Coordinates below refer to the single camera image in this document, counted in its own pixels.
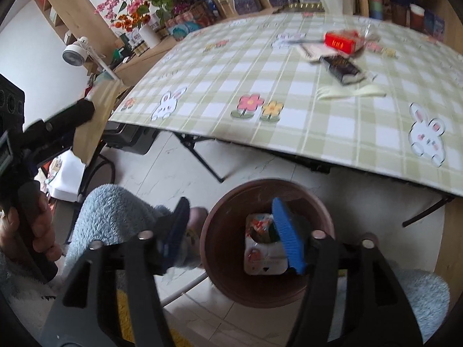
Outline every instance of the white marble floor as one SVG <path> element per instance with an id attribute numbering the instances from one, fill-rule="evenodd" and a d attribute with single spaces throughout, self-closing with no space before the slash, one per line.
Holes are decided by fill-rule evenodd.
<path id="1" fill-rule="evenodd" d="M 163 132 L 144 155 L 106 149 L 116 164 L 116 182 L 152 205 L 173 208 L 179 197 L 192 205 L 211 208 L 226 192 L 257 178 L 283 178 L 316 193 L 333 217 L 337 238 L 356 241 L 367 231 L 380 239 L 388 259 L 406 268 L 432 271 L 436 264 L 444 209 L 403 229 L 401 222 L 416 215 L 439 197 L 431 191 L 397 181 L 336 168 L 329 175 L 261 151 L 205 141 L 198 152 L 219 173 L 219 184 L 171 134 Z M 175 269 L 157 278 L 160 297 L 179 291 L 204 271 Z M 251 309 L 221 294 L 209 279 L 165 307 L 189 329 L 219 346 L 284 346 L 299 304 L 276 309 Z"/>

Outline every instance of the checkered tablecloth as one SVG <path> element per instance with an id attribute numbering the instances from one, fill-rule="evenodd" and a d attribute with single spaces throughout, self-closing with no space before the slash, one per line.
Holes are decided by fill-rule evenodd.
<path id="1" fill-rule="evenodd" d="M 317 100 L 319 87 L 339 82 L 278 38 L 320 39 L 328 30 L 367 24 L 397 54 L 364 51 L 355 59 L 386 97 Z M 217 24 L 167 53 L 111 120 L 298 154 L 463 195 L 463 62 L 425 38 L 357 16 L 274 14 Z M 246 101 L 251 110 L 242 109 Z M 262 114 L 269 114 L 271 101 L 277 111 L 267 119 Z M 410 133 L 417 119 L 425 133 L 418 126 Z M 433 159 L 432 150 L 420 155 L 425 145 L 438 156 Z"/>

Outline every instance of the black handle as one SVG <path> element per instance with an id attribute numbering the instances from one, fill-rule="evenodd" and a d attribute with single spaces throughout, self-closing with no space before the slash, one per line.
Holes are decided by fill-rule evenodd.
<path id="1" fill-rule="evenodd" d="M 43 283 L 48 283 L 58 272 L 58 267 L 54 262 L 48 261 L 43 253 L 34 250 L 32 242 L 34 234 L 31 229 L 31 223 L 41 214 L 38 207 L 40 197 L 40 183 L 38 181 L 28 181 L 19 189 L 18 193 L 12 197 L 11 204 L 3 202 L 3 210 L 8 214 L 10 207 L 13 206 L 19 215 L 19 228 L 16 235 L 17 243 L 22 246 L 26 254 L 27 262 L 25 263 L 35 277 Z"/>

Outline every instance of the camera lens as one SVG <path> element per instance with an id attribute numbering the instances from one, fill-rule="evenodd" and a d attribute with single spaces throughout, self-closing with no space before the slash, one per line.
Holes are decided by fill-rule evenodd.
<path id="1" fill-rule="evenodd" d="M 14 112 L 14 96 L 12 94 L 8 95 L 8 111 Z"/>

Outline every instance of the brown plastic bucket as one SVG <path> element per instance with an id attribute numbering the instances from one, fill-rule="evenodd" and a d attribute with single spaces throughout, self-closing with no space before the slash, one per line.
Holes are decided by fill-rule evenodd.
<path id="1" fill-rule="evenodd" d="M 295 272 L 283 275 L 247 275 L 243 269 L 246 217 L 271 213 L 272 200 L 289 202 L 292 212 L 304 216 L 314 229 L 334 238 L 334 226 L 325 205 L 304 187 L 279 179 L 242 184 L 225 194 L 209 213 L 201 234 L 201 258 L 217 288 L 239 304 L 275 308 L 304 295 L 307 277 Z"/>

